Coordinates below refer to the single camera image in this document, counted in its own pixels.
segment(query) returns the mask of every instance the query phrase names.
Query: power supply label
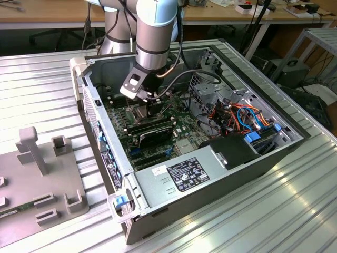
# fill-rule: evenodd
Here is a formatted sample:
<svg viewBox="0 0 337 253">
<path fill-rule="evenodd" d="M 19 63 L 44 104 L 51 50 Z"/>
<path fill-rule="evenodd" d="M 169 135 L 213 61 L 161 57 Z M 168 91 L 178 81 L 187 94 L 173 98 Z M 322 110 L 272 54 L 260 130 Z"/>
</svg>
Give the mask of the power supply label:
<svg viewBox="0 0 337 253">
<path fill-rule="evenodd" d="M 181 192 L 210 179 L 196 157 L 168 167 L 167 171 Z"/>
</svg>

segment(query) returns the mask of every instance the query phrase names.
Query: blue tab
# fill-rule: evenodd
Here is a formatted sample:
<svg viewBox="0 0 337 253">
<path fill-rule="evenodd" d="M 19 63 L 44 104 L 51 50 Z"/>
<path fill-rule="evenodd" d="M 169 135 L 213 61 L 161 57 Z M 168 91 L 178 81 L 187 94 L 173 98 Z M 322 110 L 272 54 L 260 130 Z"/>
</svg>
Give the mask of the blue tab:
<svg viewBox="0 0 337 253">
<path fill-rule="evenodd" d="M 120 197 L 117 197 L 115 198 L 114 200 L 114 205 L 116 208 L 119 208 L 125 204 L 128 203 L 128 197 L 127 196 L 120 196 Z"/>
<path fill-rule="evenodd" d="M 274 128 L 276 129 L 277 132 L 280 132 L 282 127 L 279 124 L 275 124 Z"/>
<path fill-rule="evenodd" d="M 248 134 L 246 134 L 246 137 L 245 137 L 245 139 L 246 139 L 246 141 L 248 143 L 256 141 L 256 140 L 258 140 L 260 138 L 261 138 L 261 136 L 258 133 L 256 133 L 256 132 L 248 133 Z"/>
<path fill-rule="evenodd" d="M 103 132 L 101 131 L 101 132 L 98 134 L 98 141 L 102 141 L 102 138 L 103 138 Z"/>
</svg>

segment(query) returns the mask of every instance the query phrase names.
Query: metal workbench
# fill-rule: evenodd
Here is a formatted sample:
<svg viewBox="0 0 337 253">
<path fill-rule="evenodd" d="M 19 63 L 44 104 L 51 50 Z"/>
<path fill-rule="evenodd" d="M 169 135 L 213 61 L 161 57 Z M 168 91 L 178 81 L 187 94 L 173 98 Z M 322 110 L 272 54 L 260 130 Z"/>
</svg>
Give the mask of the metal workbench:
<svg viewBox="0 0 337 253">
<path fill-rule="evenodd" d="M 17 129 L 34 125 L 38 142 L 71 138 L 86 190 L 87 214 L 4 252 L 337 252 L 337 139 L 228 44 L 216 45 L 312 136 L 266 175 L 134 245 L 111 218 L 106 191 L 75 105 L 68 60 L 81 51 L 0 58 L 0 152 L 15 149 Z M 224 70 L 234 85 L 237 77 Z"/>
<path fill-rule="evenodd" d="M 337 29 L 336 28 L 328 28 L 328 29 L 304 29 L 300 36 L 297 38 L 295 43 L 287 52 L 286 56 L 278 65 L 277 69 L 274 71 L 270 79 L 275 81 L 279 76 L 284 67 L 288 64 L 290 58 L 295 54 L 297 49 L 302 45 L 305 39 L 309 39 L 311 43 L 302 53 L 300 60 L 305 62 L 308 58 L 309 53 L 312 51 L 314 46 L 320 46 L 327 51 L 326 57 L 328 56 L 328 52 L 332 54 L 331 57 L 337 56 Z M 335 74 L 337 71 L 337 65 L 329 71 L 328 74 L 322 79 L 322 83 L 326 83 L 327 80 Z"/>
</svg>

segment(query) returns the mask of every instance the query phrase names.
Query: expansion slot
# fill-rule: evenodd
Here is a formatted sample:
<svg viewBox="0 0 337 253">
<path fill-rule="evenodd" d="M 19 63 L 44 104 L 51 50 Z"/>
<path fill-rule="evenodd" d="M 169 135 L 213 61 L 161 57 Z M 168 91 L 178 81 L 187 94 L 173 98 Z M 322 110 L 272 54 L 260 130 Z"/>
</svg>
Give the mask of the expansion slot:
<svg viewBox="0 0 337 253">
<path fill-rule="evenodd" d="M 155 155 L 152 155 L 152 156 L 144 158 L 142 160 L 134 161 L 133 164 L 135 166 L 139 166 L 139 165 L 143 165 L 143 164 L 146 164 L 146 163 L 149 163 L 149 162 L 152 162 L 152 161 L 154 162 L 154 161 L 158 160 L 159 158 L 162 158 L 162 157 L 165 157 L 165 156 L 166 156 L 166 151 L 155 154 Z"/>
</svg>

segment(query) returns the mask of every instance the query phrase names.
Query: sticker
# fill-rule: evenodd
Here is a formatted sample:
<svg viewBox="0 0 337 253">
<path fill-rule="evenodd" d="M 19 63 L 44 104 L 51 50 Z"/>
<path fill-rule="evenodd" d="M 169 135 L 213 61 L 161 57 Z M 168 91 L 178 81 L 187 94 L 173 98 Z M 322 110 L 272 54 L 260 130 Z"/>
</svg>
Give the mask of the sticker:
<svg viewBox="0 0 337 253">
<path fill-rule="evenodd" d="M 101 156 L 115 188 L 119 190 L 122 188 L 122 177 L 118 176 L 119 172 L 117 173 L 117 164 L 112 160 L 112 156 L 108 152 L 102 153 Z"/>
<path fill-rule="evenodd" d="M 210 179 L 196 157 L 168 167 L 167 171 L 181 192 Z"/>
<path fill-rule="evenodd" d="M 163 173 L 167 172 L 166 165 L 161 165 L 157 168 L 154 168 L 154 169 L 152 169 L 152 172 L 155 176 L 163 174 Z"/>
<path fill-rule="evenodd" d="M 122 211 L 122 215 L 127 215 L 127 214 L 129 214 L 129 213 L 131 213 L 132 212 L 132 206 L 131 206 L 131 204 L 130 203 L 127 203 L 126 205 L 122 205 L 121 206 L 121 211 Z M 131 227 L 131 225 L 132 225 L 132 221 L 131 221 L 131 219 L 130 220 L 127 220 L 126 222 L 125 222 L 125 224 L 126 224 L 126 226 L 129 228 L 129 227 Z"/>
</svg>

